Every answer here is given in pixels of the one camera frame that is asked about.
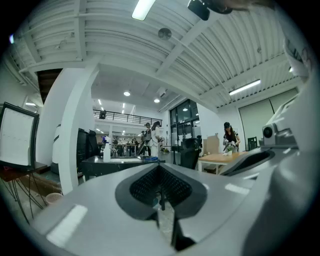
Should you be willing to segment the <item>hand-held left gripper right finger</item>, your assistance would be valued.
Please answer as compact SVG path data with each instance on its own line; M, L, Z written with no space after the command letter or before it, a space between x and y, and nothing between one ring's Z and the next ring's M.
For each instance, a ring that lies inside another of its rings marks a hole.
M195 216L180 219L175 227L175 210L165 202L158 207L159 229L175 251L200 243L235 212L251 191L255 180L215 175L167 163L168 167L202 183L207 199Z

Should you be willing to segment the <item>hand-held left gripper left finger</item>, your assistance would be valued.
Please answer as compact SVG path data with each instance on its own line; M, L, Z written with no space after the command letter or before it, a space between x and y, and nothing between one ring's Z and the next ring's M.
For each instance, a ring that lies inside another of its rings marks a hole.
M84 182L40 212L31 226L45 241L76 256L171 256L173 248L154 220L125 213L115 197L140 165Z

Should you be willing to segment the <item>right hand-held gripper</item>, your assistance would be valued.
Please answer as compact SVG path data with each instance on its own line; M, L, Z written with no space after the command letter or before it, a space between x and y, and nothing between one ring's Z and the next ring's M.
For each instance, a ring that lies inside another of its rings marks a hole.
M320 77L283 103L262 127L262 147L296 147L275 168L267 199L246 237L244 256L298 256L308 249L308 220L320 192ZM250 176L274 165L274 148L239 156L222 176Z

